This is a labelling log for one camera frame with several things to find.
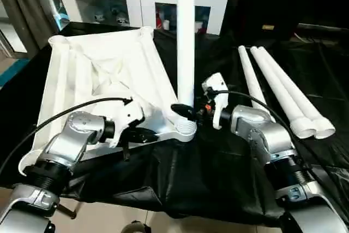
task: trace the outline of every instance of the pipe end cap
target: pipe end cap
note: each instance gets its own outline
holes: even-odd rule
[[[306,139],[314,136],[316,133],[314,123],[307,117],[300,117],[292,120],[290,123],[291,130],[300,139]]]
[[[332,125],[331,121],[325,117],[317,118],[312,122],[316,127],[316,134],[315,134],[316,139],[328,138],[329,136],[332,136],[336,132],[336,129]]]

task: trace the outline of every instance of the white fabric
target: white fabric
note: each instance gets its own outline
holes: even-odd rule
[[[144,27],[104,34],[51,37],[51,62],[38,123],[74,105],[104,97],[132,97],[141,106],[146,118],[142,126],[146,128],[154,130],[165,119],[175,121],[170,106],[178,100],[153,43],[152,33],[151,28]],[[79,111],[116,119],[122,108],[121,101],[106,101]],[[32,150],[42,149],[61,132],[66,118],[53,121],[37,133]]]

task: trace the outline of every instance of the curtain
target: curtain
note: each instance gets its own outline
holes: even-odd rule
[[[2,0],[10,22],[32,58],[58,31],[52,15],[40,0]]]

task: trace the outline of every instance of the white pvc pipe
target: white pvc pipe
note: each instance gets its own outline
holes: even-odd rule
[[[304,93],[298,88],[298,86],[292,81],[292,79],[283,71],[283,69],[277,64],[274,58],[268,53],[264,47],[258,48],[264,55],[273,71],[280,79],[283,86],[287,89],[293,100],[297,103],[303,114],[312,120],[316,128],[315,138],[324,139],[335,133],[335,128],[331,122],[323,117]]]
[[[194,106],[195,3],[177,0],[177,92],[179,103]]]
[[[249,89],[249,93],[252,97],[260,100],[264,104],[266,104],[266,100],[264,98],[263,92],[261,90],[261,86],[257,80],[255,71],[253,70],[249,55],[247,54],[246,48],[244,46],[239,46],[238,48],[240,60],[242,64],[242,68],[244,70],[245,79],[247,83],[247,88]],[[270,115],[269,110],[267,110],[264,106],[258,104],[257,102],[252,101],[252,106],[256,109],[261,109],[267,112]]]
[[[271,69],[269,63],[264,59],[260,50],[253,46],[250,51],[278,99],[287,118],[290,120],[290,127],[293,133],[301,139],[313,136],[316,132],[315,125],[310,119],[303,115],[296,102],[294,102],[275,72]]]

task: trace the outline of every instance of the black tablecloth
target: black tablecloth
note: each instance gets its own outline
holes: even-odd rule
[[[125,28],[71,23],[62,35],[112,32]],[[176,89],[176,36],[154,32],[154,42]],[[315,44],[274,43],[267,47],[314,105],[336,126],[336,134],[325,140],[307,139],[343,187],[349,189],[349,100],[347,53],[325,49],[320,56]],[[51,48],[43,48],[28,66],[0,91],[0,163],[37,122]],[[233,37],[198,35],[196,38],[195,94],[202,95],[201,82],[221,72],[230,88],[247,93],[242,67]],[[282,114],[265,79],[255,67],[267,103]],[[251,105],[246,99],[230,96],[230,107]],[[32,141],[13,156],[0,184],[10,186],[23,178],[17,164],[29,151]],[[305,158],[336,195],[336,189],[305,152]],[[172,216],[195,215],[236,223],[277,226],[282,214],[263,168],[250,156],[242,139],[225,130],[200,127],[189,143],[158,142],[131,151],[130,162],[120,153],[89,160],[79,165],[67,196],[86,202],[107,202],[165,211]],[[341,199],[347,205],[347,199]]]

